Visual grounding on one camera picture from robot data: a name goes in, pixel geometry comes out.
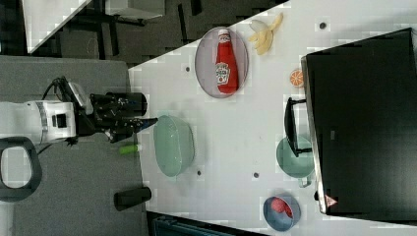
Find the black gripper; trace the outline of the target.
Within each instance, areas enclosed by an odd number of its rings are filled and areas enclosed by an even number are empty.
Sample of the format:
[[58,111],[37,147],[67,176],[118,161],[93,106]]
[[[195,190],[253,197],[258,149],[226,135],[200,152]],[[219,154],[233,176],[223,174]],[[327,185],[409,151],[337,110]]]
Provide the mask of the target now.
[[74,100],[76,135],[74,143],[80,137],[103,133],[108,141],[117,143],[134,134],[155,125],[157,118],[143,118],[148,102],[141,92],[108,92],[91,94],[89,101],[92,113],[87,107]]

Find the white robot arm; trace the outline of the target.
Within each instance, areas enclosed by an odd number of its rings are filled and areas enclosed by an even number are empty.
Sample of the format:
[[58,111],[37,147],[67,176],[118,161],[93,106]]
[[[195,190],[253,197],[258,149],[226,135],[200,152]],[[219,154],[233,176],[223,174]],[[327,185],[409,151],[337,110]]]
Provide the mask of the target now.
[[117,143],[154,125],[145,116],[148,103],[138,93],[92,94],[87,100],[33,100],[1,104],[1,151],[20,148],[28,155],[31,176],[21,187],[1,184],[1,200],[22,201],[33,194],[42,179],[36,147],[60,142],[74,144],[79,137],[103,133]]

